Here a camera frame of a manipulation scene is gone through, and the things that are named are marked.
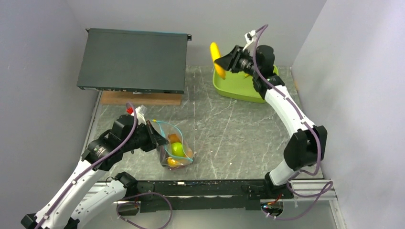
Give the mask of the green lime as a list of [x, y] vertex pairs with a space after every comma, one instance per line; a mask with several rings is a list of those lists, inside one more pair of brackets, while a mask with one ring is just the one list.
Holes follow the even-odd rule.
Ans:
[[171, 144], [171, 154], [176, 157], [185, 157], [185, 152], [181, 142]]

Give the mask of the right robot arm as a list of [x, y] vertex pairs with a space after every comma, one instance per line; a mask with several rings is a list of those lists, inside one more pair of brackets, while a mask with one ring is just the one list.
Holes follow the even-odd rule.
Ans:
[[236, 45], [228, 54], [221, 56], [217, 44], [213, 42], [210, 53], [220, 77], [225, 77], [226, 71], [244, 72], [252, 77], [254, 90], [275, 110], [290, 136], [283, 160], [265, 175], [264, 194], [275, 198], [294, 175], [304, 172], [304, 167], [315, 166], [315, 171], [308, 174], [317, 174], [324, 159], [327, 130], [307, 118], [290, 96], [285, 83], [275, 72], [273, 48], [260, 45], [255, 53], [250, 53]]

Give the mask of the clear zip top bag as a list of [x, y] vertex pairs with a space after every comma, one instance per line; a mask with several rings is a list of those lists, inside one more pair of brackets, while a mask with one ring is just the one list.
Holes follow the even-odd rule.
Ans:
[[167, 145], [157, 148], [162, 167], [174, 170], [194, 162], [194, 151], [185, 142], [183, 133], [177, 126], [156, 119], [153, 120], [153, 124], [158, 133], [169, 142]]

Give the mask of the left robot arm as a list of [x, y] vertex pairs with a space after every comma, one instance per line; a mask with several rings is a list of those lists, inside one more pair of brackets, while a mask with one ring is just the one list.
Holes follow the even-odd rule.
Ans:
[[154, 129], [150, 121], [126, 114], [112, 127], [90, 142], [75, 170], [57, 194], [37, 213], [25, 215], [21, 224], [26, 229], [79, 229], [107, 205], [139, 193], [138, 181], [127, 172], [113, 180], [91, 198], [83, 200], [91, 187], [121, 161], [123, 154], [140, 149], [149, 152], [169, 141]]

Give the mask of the orange yellow mango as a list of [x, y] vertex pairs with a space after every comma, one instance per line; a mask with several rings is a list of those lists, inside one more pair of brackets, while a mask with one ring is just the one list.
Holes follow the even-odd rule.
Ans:
[[[194, 152], [188, 147], [188, 145], [180, 140], [180, 137], [177, 134], [169, 134], [168, 139], [170, 146], [168, 149], [169, 157], [167, 158], [167, 163], [169, 167], [182, 167], [189, 165], [193, 162]], [[185, 157], [176, 157], [171, 154], [171, 144], [175, 142], [181, 142], [183, 150], [185, 152]]]

